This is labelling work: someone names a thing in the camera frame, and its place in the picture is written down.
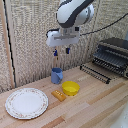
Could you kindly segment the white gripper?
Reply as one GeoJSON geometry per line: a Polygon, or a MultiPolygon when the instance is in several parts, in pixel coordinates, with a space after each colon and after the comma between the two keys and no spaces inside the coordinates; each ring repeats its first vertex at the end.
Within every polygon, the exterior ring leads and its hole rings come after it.
{"type": "MultiPolygon", "coordinates": [[[[71,27],[66,29],[51,29],[46,34],[46,44],[49,47],[75,44],[79,41],[80,28],[71,27]]],[[[66,54],[70,53],[70,47],[66,48],[66,54]]],[[[58,56],[57,49],[54,50],[54,56],[58,56]]]]}

